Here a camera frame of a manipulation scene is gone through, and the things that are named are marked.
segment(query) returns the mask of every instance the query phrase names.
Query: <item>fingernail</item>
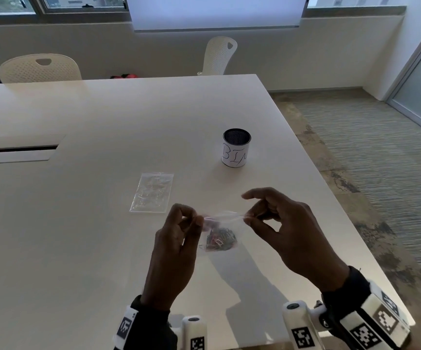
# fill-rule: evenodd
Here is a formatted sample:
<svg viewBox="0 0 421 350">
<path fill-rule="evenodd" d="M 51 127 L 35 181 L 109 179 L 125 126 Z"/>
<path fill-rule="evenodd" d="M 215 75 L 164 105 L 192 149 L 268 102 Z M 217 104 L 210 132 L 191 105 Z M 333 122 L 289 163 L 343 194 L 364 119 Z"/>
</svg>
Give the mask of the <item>fingernail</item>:
<svg viewBox="0 0 421 350">
<path fill-rule="evenodd" d="M 204 217 L 202 216 L 196 216 L 196 225 L 199 227 L 202 227 L 204 225 Z"/>
</svg>

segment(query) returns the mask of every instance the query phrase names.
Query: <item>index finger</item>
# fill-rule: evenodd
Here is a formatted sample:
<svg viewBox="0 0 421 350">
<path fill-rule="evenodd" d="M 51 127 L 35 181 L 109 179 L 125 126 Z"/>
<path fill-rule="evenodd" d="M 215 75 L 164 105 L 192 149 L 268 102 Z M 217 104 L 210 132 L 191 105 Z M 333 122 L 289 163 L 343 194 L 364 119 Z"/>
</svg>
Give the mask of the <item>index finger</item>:
<svg viewBox="0 0 421 350">
<path fill-rule="evenodd" d="M 270 205 L 278 206 L 284 202 L 292 202 L 288 196 L 280 193 L 274 188 L 254 188 L 242 194 L 243 199 L 264 199 Z"/>
<path fill-rule="evenodd" d="M 165 220 L 165 225 L 177 225 L 183 220 L 183 217 L 193 219 L 196 215 L 196 210 L 188 205 L 173 204 Z"/>
</svg>

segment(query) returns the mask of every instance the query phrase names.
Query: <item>black mesh cup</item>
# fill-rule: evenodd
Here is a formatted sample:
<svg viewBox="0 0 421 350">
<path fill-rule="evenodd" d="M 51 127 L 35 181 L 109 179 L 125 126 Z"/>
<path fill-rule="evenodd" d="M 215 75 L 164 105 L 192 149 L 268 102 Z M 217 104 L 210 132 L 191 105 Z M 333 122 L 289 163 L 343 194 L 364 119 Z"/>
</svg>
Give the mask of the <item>black mesh cup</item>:
<svg viewBox="0 0 421 350">
<path fill-rule="evenodd" d="M 223 133 L 222 162 L 237 168 L 246 164 L 251 135 L 243 129 L 228 129 Z"/>
<path fill-rule="evenodd" d="M 228 129 L 223 133 L 223 139 L 231 145 L 246 145 L 251 141 L 251 135 L 243 129 Z"/>
</svg>

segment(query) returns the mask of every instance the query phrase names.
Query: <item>cup rim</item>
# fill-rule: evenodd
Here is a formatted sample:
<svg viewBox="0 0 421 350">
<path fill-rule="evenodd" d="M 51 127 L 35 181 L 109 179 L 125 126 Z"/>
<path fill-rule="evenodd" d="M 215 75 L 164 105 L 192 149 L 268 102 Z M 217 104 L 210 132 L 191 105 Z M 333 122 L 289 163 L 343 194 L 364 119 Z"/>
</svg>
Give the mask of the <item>cup rim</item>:
<svg viewBox="0 0 421 350">
<path fill-rule="evenodd" d="M 227 140 L 225 140 L 225 134 L 226 134 L 226 133 L 228 133 L 229 131 L 232 131 L 232 130 L 243 131 L 243 132 L 245 132 L 246 134 L 248 134 L 248 135 L 249 135 L 249 140 L 248 140 L 248 142 L 246 142 L 246 143 L 244 143 L 244 144 L 240 144 L 240 145 L 235 145 L 235 144 L 231 144 L 230 142 L 228 142 Z M 252 140 L 252 136 L 251 136 L 251 134 L 249 134 L 249 133 L 248 133 L 245 129 L 232 128 L 232 129 L 225 130 L 225 132 L 223 133 L 223 140 L 224 140 L 227 144 L 229 144 L 229 145 L 233 145 L 233 146 L 244 146 L 244 145 L 247 145 L 249 142 L 251 142 L 251 140 Z"/>
</svg>

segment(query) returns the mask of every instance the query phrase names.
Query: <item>pile of paper clips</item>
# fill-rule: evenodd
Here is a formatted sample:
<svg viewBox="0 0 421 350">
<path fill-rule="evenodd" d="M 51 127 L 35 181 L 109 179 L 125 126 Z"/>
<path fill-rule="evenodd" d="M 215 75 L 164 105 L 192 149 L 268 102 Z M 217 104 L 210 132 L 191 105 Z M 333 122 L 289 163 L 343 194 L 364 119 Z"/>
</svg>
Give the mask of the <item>pile of paper clips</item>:
<svg viewBox="0 0 421 350">
<path fill-rule="evenodd" d="M 232 230 L 222 227 L 214 227 L 207 236 L 206 251 L 227 251 L 236 247 L 237 238 Z"/>
</svg>

